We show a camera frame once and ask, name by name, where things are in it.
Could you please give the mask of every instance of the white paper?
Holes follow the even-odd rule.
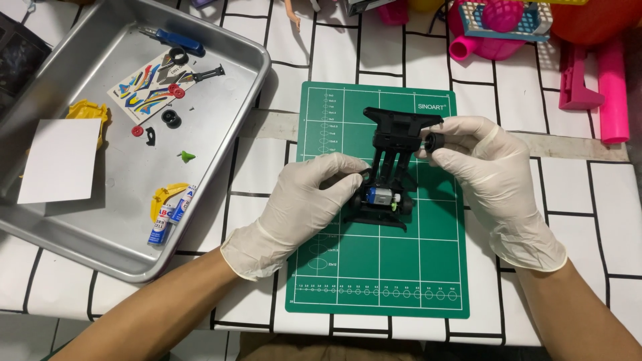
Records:
[[[91,197],[101,119],[40,120],[18,204]]]

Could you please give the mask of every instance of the orange toy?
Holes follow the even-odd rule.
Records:
[[[642,17],[640,0],[590,0],[584,6],[551,4],[551,31],[577,45],[592,46],[635,26]]]

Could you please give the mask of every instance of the pink tube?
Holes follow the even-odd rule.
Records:
[[[627,85],[624,77],[623,45],[619,37],[598,48],[598,86],[604,95],[600,106],[602,142],[622,143],[629,140]]]
[[[450,51],[450,56],[457,60],[461,61],[466,59],[470,54],[477,49],[480,45],[481,40],[476,37],[467,37],[465,35],[459,35],[452,43],[448,50]]]

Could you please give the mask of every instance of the aluminum tray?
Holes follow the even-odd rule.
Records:
[[[144,123],[156,146],[130,133],[132,120],[107,89],[169,49],[137,31],[162,28],[200,41],[196,72],[223,65],[225,76],[200,82],[171,109],[182,118],[169,129],[162,111]],[[35,245],[131,283],[157,277],[186,230],[203,188],[236,137],[270,70],[259,44],[152,0],[99,1],[56,47],[9,113],[0,119],[0,229]],[[17,205],[19,175],[39,119],[64,118],[67,107],[87,98],[106,103],[111,123],[96,154],[92,196],[86,200]],[[195,154],[188,164],[176,156]],[[169,183],[199,184],[191,206],[165,247],[150,247],[150,201]]]

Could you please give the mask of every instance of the white latex glove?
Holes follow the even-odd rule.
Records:
[[[518,267],[552,272],[567,260],[535,205],[530,151],[522,140],[484,117],[456,116],[422,130],[446,135],[432,153],[435,163],[453,174],[479,222],[490,232],[490,247]],[[426,159],[425,150],[415,154]]]
[[[301,244],[332,221],[361,186],[363,178],[358,172],[367,168],[368,163],[341,153],[286,165],[259,219],[235,229],[221,246],[227,264],[252,281],[271,276]],[[321,182],[337,174],[347,175],[319,189]]]

